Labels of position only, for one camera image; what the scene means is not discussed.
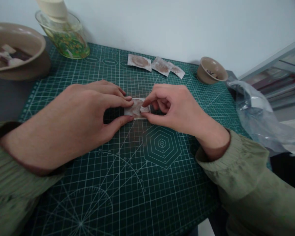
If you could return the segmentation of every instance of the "right hand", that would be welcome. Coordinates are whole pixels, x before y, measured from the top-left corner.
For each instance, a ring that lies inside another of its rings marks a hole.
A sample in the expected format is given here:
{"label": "right hand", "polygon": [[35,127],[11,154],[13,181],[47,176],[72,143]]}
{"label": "right hand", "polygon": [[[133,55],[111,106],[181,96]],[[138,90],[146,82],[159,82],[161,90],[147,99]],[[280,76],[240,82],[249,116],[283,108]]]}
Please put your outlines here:
{"label": "right hand", "polygon": [[210,161],[222,157],[227,150],[229,132],[201,109],[186,86],[155,84],[142,106],[150,104],[166,115],[144,112],[142,116],[152,124],[195,136]]}
{"label": "right hand", "polygon": [[166,115],[145,112],[142,116],[152,124],[166,126],[181,133],[196,136],[199,132],[195,126],[202,126],[204,120],[210,119],[184,85],[155,84],[143,107],[150,104]]}

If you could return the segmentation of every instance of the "clear plastic bag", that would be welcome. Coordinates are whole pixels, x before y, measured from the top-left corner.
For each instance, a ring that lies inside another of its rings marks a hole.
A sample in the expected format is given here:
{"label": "clear plastic bag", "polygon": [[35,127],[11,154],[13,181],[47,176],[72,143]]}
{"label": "clear plastic bag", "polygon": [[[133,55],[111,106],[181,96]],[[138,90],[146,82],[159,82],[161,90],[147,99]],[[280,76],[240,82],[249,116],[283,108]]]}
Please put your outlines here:
{"label": "clear plastic bag", "polygon": [[246,82],[227,85],[236,91],[236,110],[251,138],[275,152],[295,150],[295,129],[280,123],[265,96]]}

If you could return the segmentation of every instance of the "ceramic bowl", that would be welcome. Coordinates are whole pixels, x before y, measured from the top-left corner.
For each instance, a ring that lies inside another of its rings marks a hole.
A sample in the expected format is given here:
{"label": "ceramic bowl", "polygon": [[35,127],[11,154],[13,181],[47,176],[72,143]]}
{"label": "ceramic bowl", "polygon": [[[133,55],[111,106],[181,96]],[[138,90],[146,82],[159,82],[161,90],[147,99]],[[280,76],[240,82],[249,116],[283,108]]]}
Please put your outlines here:
{"label": "ceramic bowl", "polygon": [[11,67],[0,67],[0,78],[6,80],[35,80],[46,76],[50,70],[50,58],[46,52],[44,37],[32,28],[12,24],[0,23],[0,51],[8,44],[19,48],[32,57],[23,64]]}
{"label": "ceramic bowl", "polygon": [[197,78],[205,84],[215,84],[226,81],[228,74],[224,67],[210,57],[202,57],[197,70]]}

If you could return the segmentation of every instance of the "olive green jacket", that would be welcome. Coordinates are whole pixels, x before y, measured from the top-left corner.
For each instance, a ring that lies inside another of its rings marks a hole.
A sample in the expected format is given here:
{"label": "olive green jacket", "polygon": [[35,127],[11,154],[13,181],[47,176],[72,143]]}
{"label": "olive green jacket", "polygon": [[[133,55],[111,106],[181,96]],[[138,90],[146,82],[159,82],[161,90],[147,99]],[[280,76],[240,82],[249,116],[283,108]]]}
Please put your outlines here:
{"label": "olive green jacket", "polygon": [[[18,125],[0,123],[0,137]],[[266,168],[265,148],[231,130],[230,134],[230,146],[217,161],[206,162],[201,148],[196,154],[230,213],[229,236],[295,235],[295,189]],[[39,196],[62,176],[31,174],[0,146],[0,236],[19,235]]]}

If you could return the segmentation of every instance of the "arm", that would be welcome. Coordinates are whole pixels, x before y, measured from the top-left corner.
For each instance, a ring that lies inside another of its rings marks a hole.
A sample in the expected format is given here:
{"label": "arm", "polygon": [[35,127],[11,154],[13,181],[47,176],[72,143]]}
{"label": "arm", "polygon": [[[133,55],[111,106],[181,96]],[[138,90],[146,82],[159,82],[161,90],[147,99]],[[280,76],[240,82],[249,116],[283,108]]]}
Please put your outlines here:
{"label": "arm", "polygon": [[19,235],[39,197],[64,175],[63,164],[108,142],[133,120],[103,124],[131,97],[106,81],[73,85],[24,124],[0,123],[0,235]]}
{"label": "arm", "polygon": [[198,163],[218,186],[230,213],[228,231],[237,235],[295,235],[295,189],[266,168],[268,151],[227,131],[210,118],[184,86],[156,85],[144,105],[153,124],[193,135],[201,144]]}
{"label": "arm", "polygon": [[225,154],[213,162],[200,148],[198,163],[219,188],[234,233],[295,235],[295,189],[266,167],[268,151],[230,130]]}

